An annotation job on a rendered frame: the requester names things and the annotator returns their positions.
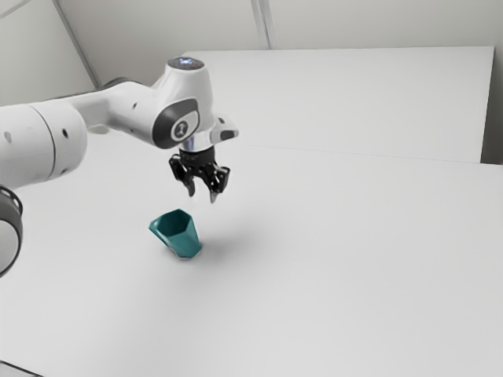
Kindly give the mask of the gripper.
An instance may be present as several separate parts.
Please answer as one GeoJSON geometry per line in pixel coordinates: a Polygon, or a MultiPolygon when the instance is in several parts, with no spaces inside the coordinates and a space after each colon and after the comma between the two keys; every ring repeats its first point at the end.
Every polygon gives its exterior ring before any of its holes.
{"type": "Polygon", "coordinates": [[[189,197],[195,194],[192,170],[200,172],[201,179],[209,190],[211,203],[224,192],[229,182],[230,168],[219,166],[215,162],[214,146],[198,152],[180,149],[179,155],[174,154],[169,159],[169,165],[174,178],[184,185],[189,197]]]}

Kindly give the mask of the teal faceted mug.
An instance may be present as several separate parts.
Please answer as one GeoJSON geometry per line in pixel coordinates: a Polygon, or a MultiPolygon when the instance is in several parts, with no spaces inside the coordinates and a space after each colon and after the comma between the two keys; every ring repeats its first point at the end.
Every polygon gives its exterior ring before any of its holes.
{"type": "Polygon", "coordinates": [[[193,218],[182,209],[167,212],[152,220],[149,230],[178,258],[192,259],[201,251],[193,218]]]}

